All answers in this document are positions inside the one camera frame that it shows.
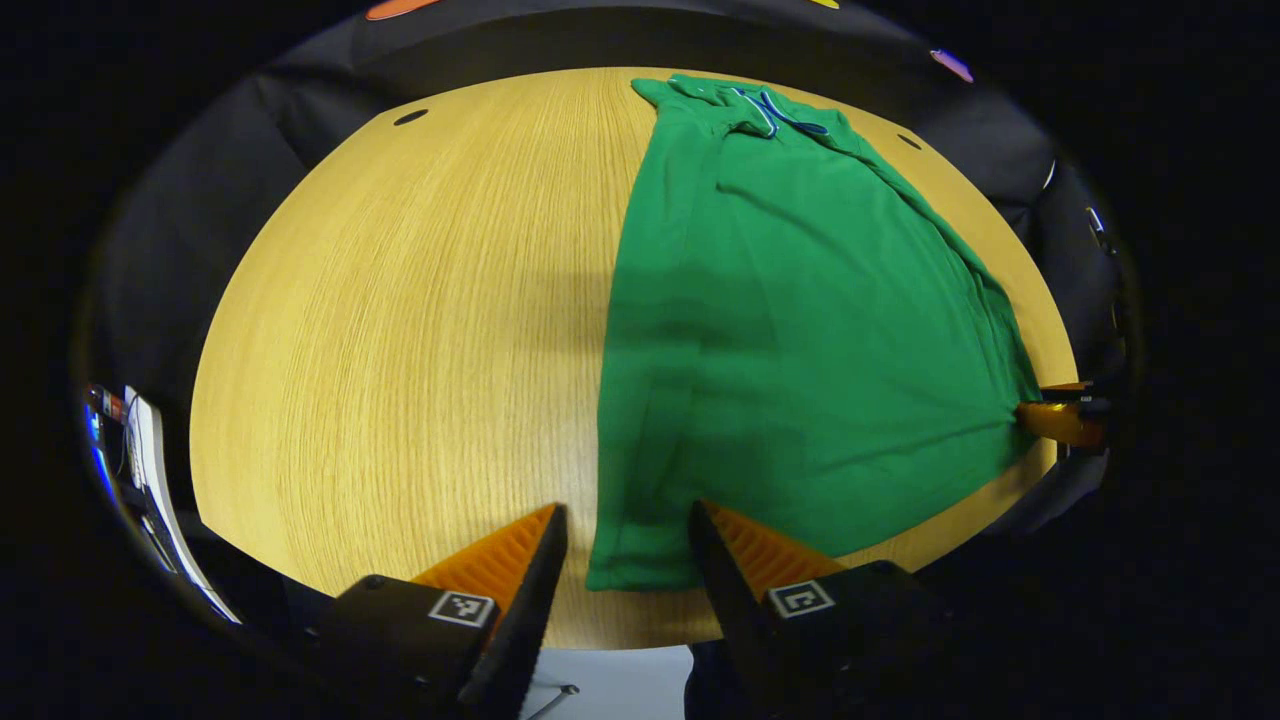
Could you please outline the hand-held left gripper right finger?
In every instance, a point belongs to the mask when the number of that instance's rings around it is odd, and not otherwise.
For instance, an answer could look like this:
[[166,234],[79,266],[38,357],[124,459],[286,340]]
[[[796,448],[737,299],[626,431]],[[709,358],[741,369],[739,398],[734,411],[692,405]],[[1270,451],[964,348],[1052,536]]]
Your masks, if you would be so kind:
[[758,717],[937,719],[955,697],[952,615],[899,565],[846,568],[708,500],[687,537]]

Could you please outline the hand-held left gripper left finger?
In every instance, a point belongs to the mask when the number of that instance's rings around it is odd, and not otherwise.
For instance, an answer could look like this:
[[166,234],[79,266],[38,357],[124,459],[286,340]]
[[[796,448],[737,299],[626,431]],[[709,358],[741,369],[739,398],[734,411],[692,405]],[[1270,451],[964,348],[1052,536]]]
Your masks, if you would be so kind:
[[375,719],[517,719],[568,547],[548,503],[411,580],[367,575],[317,625],[317,667]]

